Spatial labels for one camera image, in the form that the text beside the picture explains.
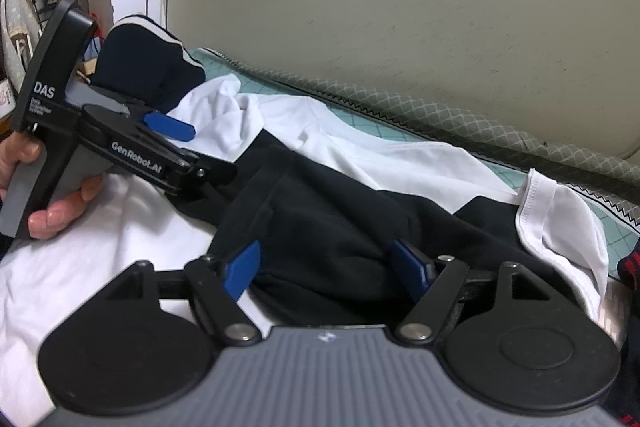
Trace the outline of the person's left hand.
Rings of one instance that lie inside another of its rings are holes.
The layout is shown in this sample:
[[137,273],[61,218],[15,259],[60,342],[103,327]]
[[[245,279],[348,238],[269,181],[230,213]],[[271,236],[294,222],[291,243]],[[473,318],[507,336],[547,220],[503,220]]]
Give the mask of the person's left hand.
[[[42,144],[26,132],[12,132],[1,141],[1,199],[6,199],[15,169],[21,164],[32,164],[43,150]],[[103,176],[93,176],[82,182],[77,191],[51,202],[48,208],[33,212],[28,220],[32,239],[50,239],[62,232],[87,209],[89,202],[101,191]]]

